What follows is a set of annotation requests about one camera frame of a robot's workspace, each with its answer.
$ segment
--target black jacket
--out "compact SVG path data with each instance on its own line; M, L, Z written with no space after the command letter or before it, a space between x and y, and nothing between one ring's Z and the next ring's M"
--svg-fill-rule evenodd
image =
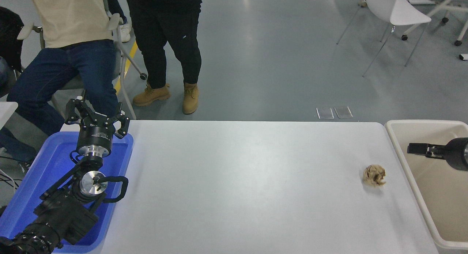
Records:
M202 0L130 0L148 10L164 13L200 12Z
M18 14L0 6L0 56L5 58L10 67L18 71L21 70L23 41L17 40L16 37L23 26Z

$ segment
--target yellow floor line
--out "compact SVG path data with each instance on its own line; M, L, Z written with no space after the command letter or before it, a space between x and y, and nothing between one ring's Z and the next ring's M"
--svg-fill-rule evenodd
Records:
M133 43L132 49L130 50L130 54L129 54L131 58L133 58L135 56L135 53L137 52L137 49L138 49L138 46L137 46L137 42L135 41ZM123 79L125 79L125 76L127 76L127 71L130 68L130 64L131 64L130 60L127 59L127 62L125 62L125 72L124 72L124 78ZM114 86L114 89L117 92L116 94L118 94L119 91L120 91L120 78L121 78L121 76L119 76L119 78L117 80L117 83Z

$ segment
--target beige plastic bin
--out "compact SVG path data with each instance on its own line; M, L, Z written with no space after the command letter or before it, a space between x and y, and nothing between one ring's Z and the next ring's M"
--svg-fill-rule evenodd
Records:
M468 249L468 172L445 160L407 154L409 143L447 144L468 137L461 121L388 121L386 130L413 189L434 242L449 249Z

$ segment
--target black pants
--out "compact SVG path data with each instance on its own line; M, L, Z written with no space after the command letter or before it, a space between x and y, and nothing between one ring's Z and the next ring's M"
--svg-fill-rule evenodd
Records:
M184 82L197 83L202 64L197 41L199 11L161 13L132 0L129 6L138 48L148 71L148 84L154 89L166 84L167 42L182 65Z
M124 15L124 11L122 11L122 7L118 3L118 0L107 0L107 4L109 5L109 11L111 14L119 13L120 17L124 21L124 24L127 24L127 18Z

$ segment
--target chair armrest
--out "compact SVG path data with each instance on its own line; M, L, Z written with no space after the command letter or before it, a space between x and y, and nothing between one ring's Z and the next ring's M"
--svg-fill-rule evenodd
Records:
M109 19L109 24L107 25L108 30L115 30L119 24L123 24L124 21L118 13L113 14Z
M29 37L29 34L31 33L32 29L34 27L34 22L25 24L23 28L21 29L20 33L17 36L18 40L25 40Z

